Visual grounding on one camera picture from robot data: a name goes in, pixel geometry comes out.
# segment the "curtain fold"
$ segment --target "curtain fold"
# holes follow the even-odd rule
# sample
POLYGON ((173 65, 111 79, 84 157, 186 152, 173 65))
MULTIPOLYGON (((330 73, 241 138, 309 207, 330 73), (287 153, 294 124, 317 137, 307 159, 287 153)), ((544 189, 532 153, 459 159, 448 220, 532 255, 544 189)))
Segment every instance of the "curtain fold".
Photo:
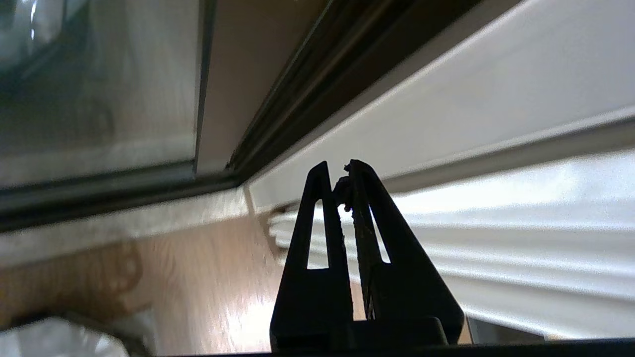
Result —
MULTIPOLYGON (((393 198, 469 316, 570 338, 632 337, 634 159, 582 156, 393 198)), ((296 214, 272 218, 278 247, 288 247, 296 214)), ((340 216, 359 281, 352 218, 342 207, 340 216)), ((326 266, 316 207, 309 267, 326 266)))

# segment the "black frame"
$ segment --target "black frame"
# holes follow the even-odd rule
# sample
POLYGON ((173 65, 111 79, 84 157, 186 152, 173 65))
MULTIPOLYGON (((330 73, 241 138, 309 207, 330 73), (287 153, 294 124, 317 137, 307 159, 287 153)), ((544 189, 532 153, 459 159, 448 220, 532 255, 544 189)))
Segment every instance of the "black frame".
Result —
MULTIPOLYGON (((224 172, 196 176, 195 157, 188 162, 5 189, 0 200, 22 197, 22 203, 28 203, 29 197, 33 199, 28 205, 0 207, 0 232, 237 187, 478 2, 331 0, 263 101, 224 172), (132 182, 138 175, 160 176, 175 165, 189 165, 183 170, 191 172, 191 177, 141 186, 118 184, 132 182), (82 188, 80 196, 64 195, 74 187, 89 188, 82 188)), ((200 8, 198 128, 204 112, 215 0, 202 0, 200 8)))
MULTIPOLYGON (((459 345, 426 347, 417 351, 412 350, 379 350, 356 352, 330 353, 295 353, 286 354, 295 357, 624 357, 635 353, 635 339, 606 339, 606 340, 569 340, 545 342, 544 344, 516 344, 516 345, 459 345)), ((211 354, 216 357, 273 357, 275 353, 252 354, 211 354)))

